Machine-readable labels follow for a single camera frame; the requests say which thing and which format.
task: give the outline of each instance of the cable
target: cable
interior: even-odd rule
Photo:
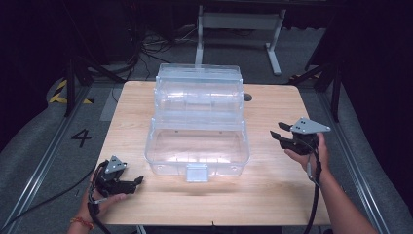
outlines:
[[[16,217],[14,217],[12,220],[10,220],[6,225],[4,225],[2,227],[2,229],[0,230],[0,233],[2,233],[7,227],[9,227],[13,222],[15,222],[17,219],[23,217],[24,215],[33,212],[34,210],[42,207],[43,205],[52,202],[53,200],[57,199],[58,197],[64,195],[65,193],[67,193],[68,191],[72,190],[73,188],[75,188],[77,185],[79,185],[83,180],[85,180],[92,172],[94,171],[94,167],[78,182],[76,182],[74,185],[70,186],[69,188],[63,190],[62,192],[58,193],[57,195],[37,204],[36,206],[27,209],[25,212],[22,212],[21,214],[17,215]]]

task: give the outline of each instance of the forearm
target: forearm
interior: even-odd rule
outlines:
[[[377,233],[349,199],[330,171],[322,171],[320,189],[334,234]]]
[[[67,230],[67,234],[87,234],[89,231],[89,227],[84,226],[82,223],[72,222]]]

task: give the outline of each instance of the person's wrist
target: person's wrist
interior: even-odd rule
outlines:
[[[75,217],[80,217],[82,220],[86,221],[86,222],[90,222],[93,223],[94,220],[91,218],[91,216],[89,215],[89,212],[78,212]]]

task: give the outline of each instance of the metal frame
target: metal frame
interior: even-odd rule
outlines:
[[[278,14],[234,14],[234,13],[204,13],[201,5],[198,11],[198,46],[195,55],[195,64],[203,63],[204,55],[204,28],[242,28],[256,30],[273,30],[273,38],[266,43],[266,50],[275,75],[281,75],[279,62],[275,53],[277,41],[282,29],[285,10]]]

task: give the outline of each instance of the table leg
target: table leg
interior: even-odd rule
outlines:
[[[279,61],[277,60],[274,49],[276,48],[276,43],[279,39],[280,31],[282,30],[282,22],[283,22],[284,16],[285,16],[285,10],[281,10],[279,13],[279,18],[277,20],[276,26],[274,28],[273,41],[271,43],[266,44],[268,57],[270,58],[270,63],[271,63],[271,66],[273,67],[273,72],[275,75],[282,74]]]

